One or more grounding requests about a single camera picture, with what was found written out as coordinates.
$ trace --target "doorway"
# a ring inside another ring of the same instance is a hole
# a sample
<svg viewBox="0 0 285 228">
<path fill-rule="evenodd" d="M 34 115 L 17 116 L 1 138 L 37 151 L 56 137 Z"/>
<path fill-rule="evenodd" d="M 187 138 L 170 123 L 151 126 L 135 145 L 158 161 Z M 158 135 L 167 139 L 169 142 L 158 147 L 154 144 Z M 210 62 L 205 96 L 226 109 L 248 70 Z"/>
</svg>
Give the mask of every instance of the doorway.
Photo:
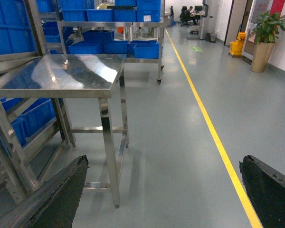
<svg viewBox="0 0 285 228">
<path fill-rule="evenodd" d="M 244 16 L 243 16 L 243 20 L 242 20 L 242 27 L 241 27 L 241 30 L 240 30 L 241 32 L 245 32 L 246 31 L 246 26 L 247 26 L 247 23 L 248 23 L 249 14 L 250 14 L 251 7 L 252 7 L 252 2 L 253 2 L 253 0 L 247 0 Z"/>
</svg>

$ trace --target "white label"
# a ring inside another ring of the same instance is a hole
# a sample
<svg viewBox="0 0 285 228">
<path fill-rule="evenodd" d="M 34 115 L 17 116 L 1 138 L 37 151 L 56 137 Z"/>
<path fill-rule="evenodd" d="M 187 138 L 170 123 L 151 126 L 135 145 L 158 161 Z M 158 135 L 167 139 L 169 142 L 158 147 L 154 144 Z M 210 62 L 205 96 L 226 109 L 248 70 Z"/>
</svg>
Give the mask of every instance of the white label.
<svg viewBox="0 0 285 228">
<path fill-rule="evenodd" d="M 143 21 L 144 22 L 151 21 L 151 15 L 144 15 Z"/>
</svg>

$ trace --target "table top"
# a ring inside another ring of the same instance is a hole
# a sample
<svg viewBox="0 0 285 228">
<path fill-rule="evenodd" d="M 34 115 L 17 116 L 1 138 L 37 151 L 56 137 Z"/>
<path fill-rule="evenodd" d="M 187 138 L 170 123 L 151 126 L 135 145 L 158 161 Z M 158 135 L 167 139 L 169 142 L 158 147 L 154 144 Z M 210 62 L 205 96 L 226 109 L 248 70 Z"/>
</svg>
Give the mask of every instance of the table top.
<svg viewBox="0 0 285 228">
<path fill-rule="evenodd" d="M 110 98 L 125 55 L 45 55 L 0 77 L 0 97 Z"/>
</svg>

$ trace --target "yellow floor line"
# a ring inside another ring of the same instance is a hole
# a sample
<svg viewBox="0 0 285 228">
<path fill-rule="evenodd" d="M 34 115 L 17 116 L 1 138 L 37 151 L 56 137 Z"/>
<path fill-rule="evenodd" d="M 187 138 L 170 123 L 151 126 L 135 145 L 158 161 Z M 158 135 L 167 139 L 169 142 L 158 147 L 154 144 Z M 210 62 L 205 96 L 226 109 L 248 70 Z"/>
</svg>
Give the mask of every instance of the yellow floor line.
<svg viewBox="0 0 285 228">
<path fill-rule="evenodd" d="M 207 111 L 205 109 L 205 106 L 202 103 L 202 101 L 200 99 L 200 96 L 199 96 L 198 92 L 196 91 L 195 86 L 192 83 L 191 78 L 190 78 L 190 76 L 188 74 L 188 71 L 185 68 L 184 63 L 182 62 L 181 57 L 180 57 L 179 53 L 177 52 L 176 47 L 175 47 L 175 45 L 174 45 L 174 43 L 173 43 L 173 41 L 172 41 L 172 39 L 171 39 L 171 37 L 170 37 L 170 35 L 169 35 L 167 30 L 166 30 L 166 33 L 167 33 L 167 35 L 169 37 L 169 40 L 170 40 L 170 42 L 171 42 L 171 44 L 173 46 L 173 49 L 174 49 L 175 54 L 176 54 L 176 56 L 177 56 L 177 58 L 178 58 L 178 60 L 180 62 L 180 65 L 181 65 L 181 67 L 182 67 L 182 69 L 183 69 L 183 71 L 184 71 L 184 73 L 185 73 L 185 75 L 187 77 L 188 83 L 189 83 L 189 85 L 190 85 L 190 87 L 192 89 L 192 92 L 193 92 L 193 94 L 195 96 L 195 99 L 197 100 L 197 102 L 199 104 L 199 108 L 200 108 L 200 110 L 201 110 L 201 112 L 202 112 L 202 114 L 203 114 L 203 116 L 205 118 L 207 126 L 208 126 L 208 128 L 210 130 L 210 133 L 211 133 L 211 135 L 213 137 L 213 140 L 214 140 L 214 142 L 215 142 L 215 144 L 216 144 L 216 146 L 218 148 L 219 154 L 222 157 L 222 160 L 223 160 L 223 162 L 224 162 L 224 164 L 226 166 L 228 174 L 229 174 L 229 176 L 231 178 L 231 181 L 233 183 L 234 188 L 236 189 L 237 195 L 238 195 L 238 197 L 239 197 L 239 199 L 240 199 L 240 201 L 241 201 L 241 203 L 243 205 L 243 208 L 244 208 L 244 210 L 245 210 L 245 212 L 246 212 L 246 214 L 248 216 L 248 219 L 249 219 L 249 221 L 251 223 L 251 226 L 253 228 L 262 228 L 263 226 L 260 223 L 260 221 L 258 219 L 258 216 L 257 216 L 253 206 L 251 205 L 251 202 L 250 202 L 250 200 L 249 200 L 249 198 L 248 198 L 248 196 L 247 196 L 247 194 L 246 194 L 246 192 L 245 192 L 245 190 L 244 190 L 244 188 L 243 188 L 243 186 L 241 184 L 241 181 L 239 180 L 238 175 L 237 175 L 236 171 L 234 170 L 234 167 L 232 166 L 231 161 L 230 161 L 230 159 L 229 159 L 229 157 L 228 157 L 228 155 L 227 155 L 227 153 L 225 151 L 225 148 L 224 148 L 221 140 L 219 139 L 218 133 L 215 130 L 213 124 L 212 124 L 212 121 L 211 121 L 211 119 L 210 119 L 210 117 L 209 117 L 209 115 L 208 115 L 208 113 L 207 113 Z"/>
</svg>

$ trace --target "metal shelving rack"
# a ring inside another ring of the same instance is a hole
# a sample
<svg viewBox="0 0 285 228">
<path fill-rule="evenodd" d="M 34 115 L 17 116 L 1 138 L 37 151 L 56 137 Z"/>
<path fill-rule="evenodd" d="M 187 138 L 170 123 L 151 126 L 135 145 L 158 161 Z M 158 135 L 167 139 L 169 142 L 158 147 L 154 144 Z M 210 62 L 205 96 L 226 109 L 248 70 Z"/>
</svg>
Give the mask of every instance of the metal shelving rack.
<svg viewBox="0 0 285 228">
<path fill-rule="evenodd" d="M 64 45 L 63 40 L 63 27 L 78 27 L 80 31 L 82 28 L 92 28 L 92 27 L 124 27 L 130 28 L 130 41 L 132 41 L 132 28 L 137 27 L 149 27 L 149 28 L 157 28 L 157 40 L 159 42 L 159 58 L 158 59 L 147 59 L 147 58 L 126 58 L 126 63 L 154 63 L 158 64 L 158 75 L 157 75 L 157 83 L 160 85 L 162 82 L 162 70 L 164 66 L 162 65 L 162 45 L 163 45 L 163 37 L 164 37 L 164 28 L 169 24 L 169 21 L 164 21 L 164 9 L 165 9 L 165 0 L 161 1 L 161 18 L 160 22 L 88 22 L 88 21 L 59 21 L 58 29 L 62 44 L 63 53 L 67 54 L 66 47 Z"/>
<path fill-rule="evenodd" d="M 46 54 L 46 42 L 36 1 L 24 0 L 23 2 L 31 24 L 36 51 L 0 55 L 0 76 Z M 24 99 L 10 113 L 5 113 L 4 109 L 0 108 L 0 122 L 2 121 L 1 117 L 5 115 L 8 115 L 9 120 L 12 121 L 35 101 L 36 99 Z M 0 125 L 0 191 L 4 187 L 7 188 L 16 203 L 23 201 L 41 185 L 28 162 L 38 154 L 41 149 L 40 145 L 49 140 L 43 133 L 44 131 L 48 132 L 49 129 L 54 132 L 59 131 L 56 120 L 31 137 L 26 146 L 21 148 L 15 134 Z"/>
</svg>

